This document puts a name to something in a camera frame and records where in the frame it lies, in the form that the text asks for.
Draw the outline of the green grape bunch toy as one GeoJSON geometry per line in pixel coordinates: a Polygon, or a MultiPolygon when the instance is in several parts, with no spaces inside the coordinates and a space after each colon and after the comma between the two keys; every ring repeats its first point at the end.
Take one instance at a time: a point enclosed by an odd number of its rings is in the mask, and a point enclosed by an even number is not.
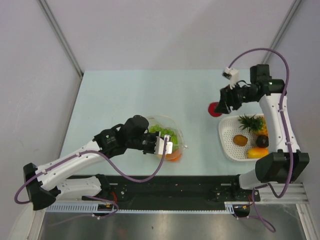
{"type": "Polygon", "coordinates": [[[160,126],[159,124],[156,125],[151,125],[148,128],[150,133],[156,133],[160,132],[160,136],[163,138],[165,135],[170,135],[171,141],[173,142],[174,145],[178,144],[178,136],[177,134],[170,128],[165,128],[160,126]]]}

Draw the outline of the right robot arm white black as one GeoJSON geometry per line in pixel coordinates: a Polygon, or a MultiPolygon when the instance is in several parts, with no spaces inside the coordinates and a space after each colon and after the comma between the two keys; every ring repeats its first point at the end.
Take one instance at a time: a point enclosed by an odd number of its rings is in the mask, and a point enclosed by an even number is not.
{"type": "Polygon", "coordinates": [[[253,170],[240,174],[239,183],[230,188],[231,196],[242,201],[249,190],[263,184],[295,182],[310,162],[302,152],[292,130],[287,107],[285,81],[270,76],[269,65],[250,68],[250,84],[239,85],[239,71],[227,67],[222,76],[230,81],[220,90],[216,113],[230,114],[244,103],[258,102],[268,131],[268,155],[258,159],[253,170]]]}

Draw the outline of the red apple toy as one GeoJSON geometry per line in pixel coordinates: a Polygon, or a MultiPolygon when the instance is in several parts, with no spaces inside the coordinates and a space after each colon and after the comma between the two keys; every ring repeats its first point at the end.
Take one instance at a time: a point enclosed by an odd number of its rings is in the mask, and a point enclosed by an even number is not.
{"type": "Polygon", "coordinates": [[[220,117],[222,115],[219,112],[215,112],[216,107],[218,106],[218,104],[219,104],[218,102],[212,102],[208,106],[208,113],[214,118],[220,117]]]}

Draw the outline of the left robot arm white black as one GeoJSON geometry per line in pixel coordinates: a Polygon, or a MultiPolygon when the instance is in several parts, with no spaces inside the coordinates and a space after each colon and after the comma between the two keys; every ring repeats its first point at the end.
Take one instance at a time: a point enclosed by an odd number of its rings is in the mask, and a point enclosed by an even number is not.
{"type": "Polygon", "coordinates": [[[159,131],[150,132],[148,120],[135,115],[124,124],[117,124],[95,135],[91,141],[68,156],[50,163],[36,166],[29,163],[23,167],[24,185],[33,210],[39,211],[51,206],[58,199],[83,201],[115,200],[107,178],[96,174],[88,178],[71,176],[91,165],[107,161],[121,176],[136,183],[151,180],[152,174],[136,179],[124,174],[112,163],[111,158],[123,155],[126,150],[138,150],[144,154],[164,156],[171,149],[168,137],[161,137],[159,131]]]}

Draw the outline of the orange toy fruit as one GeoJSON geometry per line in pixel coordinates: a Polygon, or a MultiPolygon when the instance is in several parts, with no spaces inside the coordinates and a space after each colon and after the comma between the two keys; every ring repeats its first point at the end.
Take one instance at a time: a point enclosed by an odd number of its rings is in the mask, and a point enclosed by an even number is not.
{"type": "Polygon", "coordinates": [[[177,149],[171,154],[166,154],[165,160],[171,161],[171,162],[176,162],[176,161],[180,160],[181,156],[182,156],[182,152],[179,149],[177,149]]]}

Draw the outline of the yellow lemon toy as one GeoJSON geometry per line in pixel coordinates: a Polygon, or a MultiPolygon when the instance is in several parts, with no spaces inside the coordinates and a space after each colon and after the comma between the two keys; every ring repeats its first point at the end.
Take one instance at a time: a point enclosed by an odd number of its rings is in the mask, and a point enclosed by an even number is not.
{"type": "MultiPolygon", "coordinates": [[[[160,154],[158,154],[158,155],[157,155],[157,157],[161,160],[163,156],[162,156],[162,155],[160,155],[160,154]]],[[[167,158],[166,158],[166,157],[167,157],[167,155],[165,154],[165,155],[164,155],[164,161],[166,161],[166,160],[167,160],[167,158]]]]}

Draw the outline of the dark purple plum toy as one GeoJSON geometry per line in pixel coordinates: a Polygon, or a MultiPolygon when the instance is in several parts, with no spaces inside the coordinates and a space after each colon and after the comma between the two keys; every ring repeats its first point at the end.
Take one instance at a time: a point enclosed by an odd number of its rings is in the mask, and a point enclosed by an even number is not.
{"type": "Polygon", "coordinates": [[[258,148],[267,148],[269,146],[269,137],[266,135],[259,135],[255,140],[258,148]]]}

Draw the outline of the clear zip top bag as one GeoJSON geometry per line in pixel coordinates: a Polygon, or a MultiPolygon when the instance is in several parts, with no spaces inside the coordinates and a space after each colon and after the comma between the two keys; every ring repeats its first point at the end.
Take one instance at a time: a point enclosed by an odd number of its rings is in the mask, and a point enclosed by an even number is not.
{"type": "Polygon", "coordinates": [[[149,122],[148,131],[150,133],[160,132],[161,138],[165,135],[170,135],[170,141],[172,142],[172,153],[165,155],[165,160],[169,162],[178,162],[183,156],[183,152],[188,146],[183,138],[182,131],[176,124],[176,122],[167,115],[151,115],[146,119],[149,122]]]}

